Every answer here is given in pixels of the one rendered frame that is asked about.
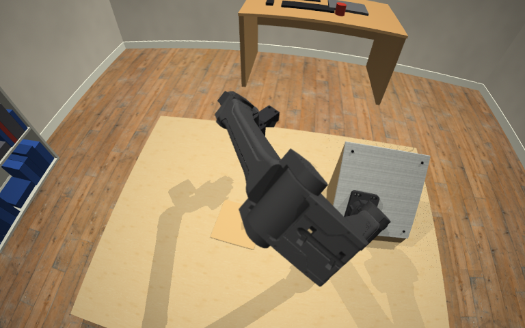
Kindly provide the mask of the tan flat mat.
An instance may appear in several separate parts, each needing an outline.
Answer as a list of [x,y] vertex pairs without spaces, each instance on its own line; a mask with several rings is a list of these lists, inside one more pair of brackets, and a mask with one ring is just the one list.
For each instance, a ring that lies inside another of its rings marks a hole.
[[247,236],[238,210],[241,205],[224,200],[211,238],[254,250],[255,244]]

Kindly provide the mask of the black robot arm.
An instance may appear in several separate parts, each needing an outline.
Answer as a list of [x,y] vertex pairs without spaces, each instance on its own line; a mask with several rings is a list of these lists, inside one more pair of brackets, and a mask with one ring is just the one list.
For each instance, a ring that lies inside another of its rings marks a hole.
[[379,196],[353,190],[342,216],[321,194],[328,183],[313,165],[291,148],[281,159],[265,137],[279,111],[270,105],[259,111],[233,91],[218,103],[216,123],[228,131],[245,175],[247,199],[239,213],[247,236],[322,287],[388,227]]

